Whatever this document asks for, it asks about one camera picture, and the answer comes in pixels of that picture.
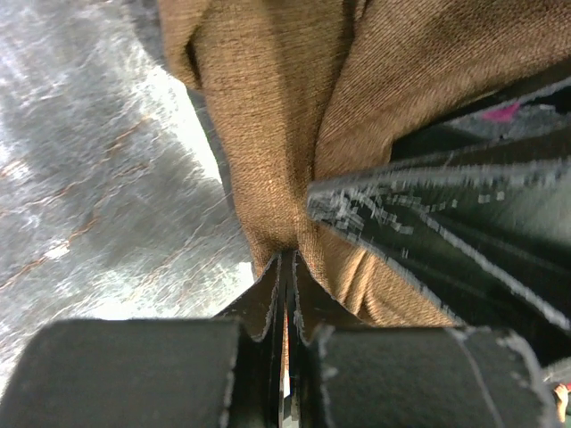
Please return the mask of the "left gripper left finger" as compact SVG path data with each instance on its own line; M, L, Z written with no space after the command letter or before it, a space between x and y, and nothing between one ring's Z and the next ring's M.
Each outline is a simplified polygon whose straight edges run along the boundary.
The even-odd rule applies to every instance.
M284 259L218 316L70 319L39 330L1 401L4 427L279 427Z

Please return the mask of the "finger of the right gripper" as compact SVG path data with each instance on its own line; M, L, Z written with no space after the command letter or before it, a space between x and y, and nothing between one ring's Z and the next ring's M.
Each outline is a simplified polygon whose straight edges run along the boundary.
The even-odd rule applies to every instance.
M570 354L570 63L399 140L387 165L312 183L310 217L446 314Z

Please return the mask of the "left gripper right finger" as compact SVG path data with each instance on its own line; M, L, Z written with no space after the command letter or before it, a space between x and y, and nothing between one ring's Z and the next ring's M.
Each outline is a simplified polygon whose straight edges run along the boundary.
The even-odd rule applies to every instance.
M556 427L530 345L487 326L364 325L285 257L291 414L302 427Z

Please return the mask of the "brown cloth napkin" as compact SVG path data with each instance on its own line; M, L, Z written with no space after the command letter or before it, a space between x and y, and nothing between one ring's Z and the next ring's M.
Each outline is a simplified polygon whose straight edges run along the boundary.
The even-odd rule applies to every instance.
M567 1L161 1L171 72L205 98L255 267L287 248L374 325L449 317L310 221L308 184L570 55Z

